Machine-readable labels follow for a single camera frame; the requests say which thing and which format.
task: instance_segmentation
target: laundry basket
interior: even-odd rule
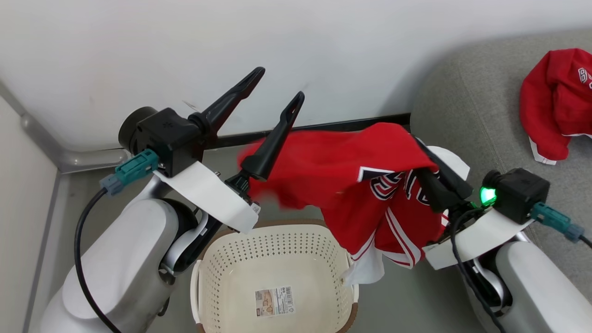
[[[344,333],[358,285],[344,287],[348,253],[322,220],[268,222],[218,233],[191,276],[199,333]]]

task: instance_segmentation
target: gray couch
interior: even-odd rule
[[[546,52],[579,47],[592,53],[592,30],[476,44],[448,57],[428,76],[411,112],[411,132],[458,154],[479,188],[491,169],[522,167],[551,182],[548,203],[592,235],[592,140],[575,137],[567,160],[535,162],[520,124],[522,80]],[[534,224],[527,234],[592,302],[592,251]]]

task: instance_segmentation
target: cable connector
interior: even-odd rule
[[[569,216],[562,214],[544,203],[536,203],[532,208],[531,216],[538,222],[561,232],[573,243],[577,243],[580,240],[580,236],[584,234],[584,228],[571,223]]]
[[[158,169],[158,156],[151,149],[145,149],[129,161],[115,168],[115,174],[100,180],[101,187],[112,197],[129,184],[142,179]]]

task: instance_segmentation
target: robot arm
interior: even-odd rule
[[[432,210],[449,209],[451,222],[423,251],[434,269],[458,266],[487,332],[588,331],[592,305],[522,233],[537,221],[574,243],[585,239],[582,228],[544,204],[550,183],[520,168],[491,171],[477,207],[465,200],[467,184],[437,156],[430,158],[440,166],[440,178],[425,170],[418,179]]]
[[[115,331],[145,332],[166,311],[175,277],[197,260],[222,224],[248,232],[257,222],[259,206],[247,195],[249,178],[266,180],[271,173],[304,94],[299,92],[288,104],[278,125],[255,154],[245,159],[237,175],[223,182],[201,160],[218,129],[264,73],[264,68],[256,68],[204,112],[187,119],[170,108],[157,112],[145,107],[121,126],[122,146],[136,156],[148,149],[155,152],[158,170],[82,256],[88,291]],[[126,168],[124,164],[116,170]],[[102,184],[120,191],[127,182],[116,173]],[[201,210],[201,220],[189,207],[165,198],[172,190]],[[89,302],[73,267],[34,332],[112,331]]]

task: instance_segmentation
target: black baseboard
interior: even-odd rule
[[[349,121],[338,121],[335,123],[326,123],[318,125],[300,126],[295,127],[292,130],[325,130],[325,131],[337,131],[337,132],[354,132],[363,130],[376,123],[394,123],[399,125],[409,125],[410,113],[396,114],[393,116],[367,118],[360,120],[349,120]],[[208,149],[241,146],[251,143],[253,141],[263,139],[269,135],[271,130],[253,133],[244,133],[238,135],[229,135],[219,137],[218,140]]]

